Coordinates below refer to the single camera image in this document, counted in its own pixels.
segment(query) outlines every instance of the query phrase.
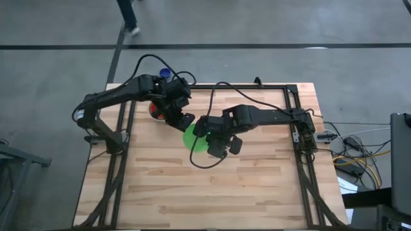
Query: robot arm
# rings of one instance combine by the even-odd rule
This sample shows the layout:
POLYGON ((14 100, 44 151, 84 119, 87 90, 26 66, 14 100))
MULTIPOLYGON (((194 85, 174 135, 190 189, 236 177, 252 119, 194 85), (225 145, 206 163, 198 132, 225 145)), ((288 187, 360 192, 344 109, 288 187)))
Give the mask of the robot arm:
POLYGON ((207 136, 208 154, 218 158, 227 155, 226 149, 237 155, 242 140, 236 134, 247 132, 259 125, 294 124, 302 151, 317 150, 313 134, 315 128, 311 115, 303 109, 286 114, 280 110, 262 110, 250 105, 237 105, 223 110, 221 117, 202 116, 196 123, 193 135, 207 136))
POLYGON ((195 118, 192 114, 182 113, 190 95, 190 87, 184 78, 167 82, 159 76, 140 75, 116 89, 86 95, 77 107, 77 125, 92 129, 104 139, 107 153, 119 153, 124 149, 122 135, 119 131, 113 132, 98 117, 99 109, 129 100, 151 101, 157 107, 157 113, 164 115, 166 124, 184 132, 195 118))

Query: black floor stripe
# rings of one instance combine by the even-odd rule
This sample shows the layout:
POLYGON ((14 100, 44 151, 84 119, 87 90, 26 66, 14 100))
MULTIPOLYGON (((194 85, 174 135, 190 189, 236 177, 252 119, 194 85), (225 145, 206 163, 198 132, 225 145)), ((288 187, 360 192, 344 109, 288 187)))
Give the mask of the black floor stripe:
POLYGON ((116 45, 0 45, 0 50, 93 50, 115 49, 116 45))
POLYGON ((125 38, 124 29, 123 27, 121 27, 119 35, 118 35, 118 39, 117 39, 116 49, 114 50, 113 59, 111 60, 109 74, 107 75, 106 84, 113 83, 114 81, 114 76, 116 75, 118 60, 120 58, 120 53, 121 53, 121 45, 123 45, 124 38, 125 38))
POLYGON ((407 8, 408 12, 411 15, 411 4, 410 4, 410 2, 408 0, 403 0, 403 3, 404 3, 405 7, 407 8))
MULTIPOLYGON (((0 45, 0 50, 93 50, 116 49, 117 45, 0 45)), ((411 48, 411 43, 352 43, 352 44, 129 44, 121 49, 361 49, 411 48)))

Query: black metal frame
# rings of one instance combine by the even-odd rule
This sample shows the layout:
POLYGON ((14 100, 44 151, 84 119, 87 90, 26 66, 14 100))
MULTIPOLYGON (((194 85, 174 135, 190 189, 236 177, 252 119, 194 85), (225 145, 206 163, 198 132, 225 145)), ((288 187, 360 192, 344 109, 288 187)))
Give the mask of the black metal frame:
POLYGON ((12 222, 12 218, 17 207, 17 201, 19 200, 19 196, 22 192, 22 188, 26 181, 31 164, 36 163, 40 164, 42 167, 49 167, 51 159, 38 157, 34 154, 26 153, 25 151, 12 148, 4 144, 0 144, 0 154, 8 157, 9 159, 7 159, 7 161, 17 160, 21 162, 22 165, 20 174, 17 177, 16 182, 14 182, 14 187, 13 189, 10 189, 12 190, 10 200, 4 208, 4 214, 1 216, 2 220, 0 221, 0 230, 6 230, 12 222))
MULTIPOLYGON (((235 85, 237 89, 261 89, 261 90, 281 90, 284 93, 284 99, 285 99, 285 104, 286 104, 286 109, 291 109, 292 108, 292 102, 291 102, 291 97, 290 95, 293 96, 294 98, 294 103, 295 103, 295 108, 301 108, 301 102, 299 99, 299 93, 298 93, 298 88, 297 85, 263 85, 261 83, 261 80, 259 78, 256 78, 254 81, 255 84, 239 84, 235 85)), ((192 90, 197 90, 197 89, 212 89, 214 85, 212 84, 204 84, 204 85, 195 85, 192 86, 192 90)), ((217 86, 217 89, 231 89, 228 86, 217 86)), ((132 129, 132 123, 134 120, 134 111, 136 107, 136 102, 132 101, 131 106, 130 106, 130 113, 128 117, 128 123, 127 123, 127 134, 131 134, 131 129, 132 129)), ((125 113, 125 103, 121 104, 120 111, 119 111, 119 117, 118 117, 118 123, 117 123, 117 131, 120 131, 122 129, 122 124, 123 124, 123 117, 125 113)), ((293 136, 293 133, 295 133, 297 130, 294 125, 290 125, 290 132, 291 135, 293 136)), ((313 162, 311 161, 311 154, 310 153, 302 153, 301 150, 299 149, 299 144, 298 141, 295 139, 292 139, 293 142, 293 148, 294 148, 294 154, 295 154, 295 162, 297 164, 297 172, 298 172, 298 177, 300 181, 300 188, 301 188, 301 197, 302 197, 302 204, 304 206, 304 214, 306 218, 306 224, 308 228, 331 228, 335 230, 341 230, 344 229, 344 227, 327 227, 326 222, 324 219, 324 212, 322 211, 321 208, 326 207, 325 203, 318 202, 315 200, 315 206, 316 206, 316 212, 317 212, 317 217, 319 218, 319 224, 314 225, 313 224, 313 216, 311 213, 311 206, 310 206, 310 201, 308 199, 308 192, 314 190, 317 195, 319 195, 319 188, 317 184, 317 177, 315 176, 315 170, 314 170, 314 165, 313 162), (304 171, 303 165, 302 165, 302 156, 306 156, 306 164, 308 167, 308 173, 309 177, 306 176, 306 173, 304 171)), ((117 225, 117 219, 118 219, 118 212, 119 212, 119 205, 121 202, 121 191, 123 187, 123 179, 124 179, 124 174, 125 174, 125 166, 126 166, 126 161, 127 161, 127 155, 128 155, 128 147, 129 147, 129 140, 125 144, 126 146, 126 151, 124 154, 121 156, 121 162, 120 162, 120 167, 117 173, 117 176, 115 177, 114 180, 114 166, 116 164, 116 155, 112 155, 110 159, 110 164, 109 164, 109 170, 107 173, 107 180, 105 184, 105 193, 103 196, 103 199, 100 202, 104 202, 103 209, 101 209, 98 213, 98 216, 100 217, 98 220, 98 225, 97 226, 87 226, 87 227, 73 227, 77 230, 113 230, 116 229, 117 225), (114 199, 114 204, 113 204, 113 213, 112 217, 110 219, 110 224, 106 225, 106 215, 107 215, 107 205, 109 202, 109 198, 112 196, 112 194, 116 192, 115 199, 114 199)))

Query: metal stand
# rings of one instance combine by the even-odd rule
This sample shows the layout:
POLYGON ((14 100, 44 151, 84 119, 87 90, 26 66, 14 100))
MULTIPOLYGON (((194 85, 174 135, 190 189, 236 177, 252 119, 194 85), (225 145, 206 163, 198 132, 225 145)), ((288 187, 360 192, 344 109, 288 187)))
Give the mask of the metal stand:
POLYGON ((15 148, 11 148, 4 144, 0 144, 0 154, 10 157, 8 161, 11 159, 18 160, 22 164, 22 169, 17 177, 17 181, 14 182, 14 187, 12 190, 12 194, 10 196, 10 200, 7 203, 6 207, 4 208, 4 214, 2 214, 2 219, 0 222, 0 230, 6 230, 10 223, 12 222, 12 217, 15 212, 15 208, 17 206, 17 201, 19 199, 19 195, 22 191, 24 182, 26 180, 28 171, 32 163, 40 164, 42 167, 49 167, 51 163, 50 158, 42 158, 36 155, 26 153, 24 151, 20 151, 15 148))
MULTIPOLYGON (((243 84, 243 85, 236 85, 237 89, 261 89, 261 90, 281 90, 284 92, 284 98, 286 103, 286 109, 292 110, 292 104, 290 100, 290 95, 292 94, 295 100, 295 108, 301 108, 301 103, 298 94, 298 88, 296 85, 263 85, 261 80, 257 77, 254 80, 254 83, 257 84, 243 84)), ((214 85, 195 85, 192 86, 192 90, 196 89, 209 89, 211 90, 214 85)), ((231 89, 228 86, 217 86, 217 89, 231 89)), ((133 118, 134 118, 134 110, 136 107, 135 101, 132 102, 130 106, 130 114, 128 117, 127 123, 127 132, 130 134, 133 118)), ((125 104, 122 104, 119 111, 119 118, 117 124, 117 131, 121 130, 121 125, 123 124, 123 116, 125 111, 125 104)), ((297 130, 294 125, 290 125, 291 134, 295 133, 297 130)), ((327 228, 332 230, 345 230, 348 227, 344 226, 344 224, 338 220, 338 218, 332 213, 332 211, 328 208, 325 201, 320 197, 319 188, 317 185, 317 178, 315 176, 315 170, 313 162, 311 161, 311 153, 302 153, 300 149, 300 144, 298 140, 292 139, 294 153, 295 153, 295 160, 297 164, 297 172, 299 176, 300 186, 301 186, 301 196, 302 196, 302 204, 304 206, 304 214, 306 217, 306 224, 308 228, 327 228), (302 166, 302 157, 306 156, 307 158, 307 166, 309 177, 307 177, 304 168, 302 166), (310 202, 308 199, 308 192, 313 196, 315 200, 315 207, 317 211, 317 216, 319 218, 319 224, 313 224, 313 217, 311 214, 310 209, 310 202), (324 215, 327 216, 330 223, 335 225, 336 227, 327 227, 325 223, 324 215)), ((121 162, 117 176, 115 177, 114 181, 113 174, 114 174, 114 165, 116 163, 116 157, 112 156, 109 164, 109 172, 107 173, 107 181, 105 185, 105 193, 95 210, 90 214, 90 216, 83 222, 80 226, 73 227, 72 229, 75 230, 113 230, 116 229, 117 219, 118 219, 118 212, 119 212, 119 204, 121 202, 121 189, 123 185, 123 178, 125 174, 125 166, 127 161, 127 153, 128 153, 128 146, 129 142, 126 143, 126 150, 121 155, 121 162), (109 202, 109 198, 112 194, 116 192, 115 199, 114 199, 114 207, 113 213, 110 219, 110 224, 106 225, 106 214, 107 214, 107 204, 109 202), (97 226, 93 226, 95 221, 98 220, 97 226)))

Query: blue cap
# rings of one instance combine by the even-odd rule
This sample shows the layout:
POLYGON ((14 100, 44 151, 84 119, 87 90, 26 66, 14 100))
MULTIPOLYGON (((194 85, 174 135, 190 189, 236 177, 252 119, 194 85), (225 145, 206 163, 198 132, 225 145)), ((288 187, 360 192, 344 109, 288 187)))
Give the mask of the blue cap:
POLYGON ((170 77, 170 73, 171 71, 168 68, 163 68, 160 70, 160 76, 165 79, 168 79, 170 77))

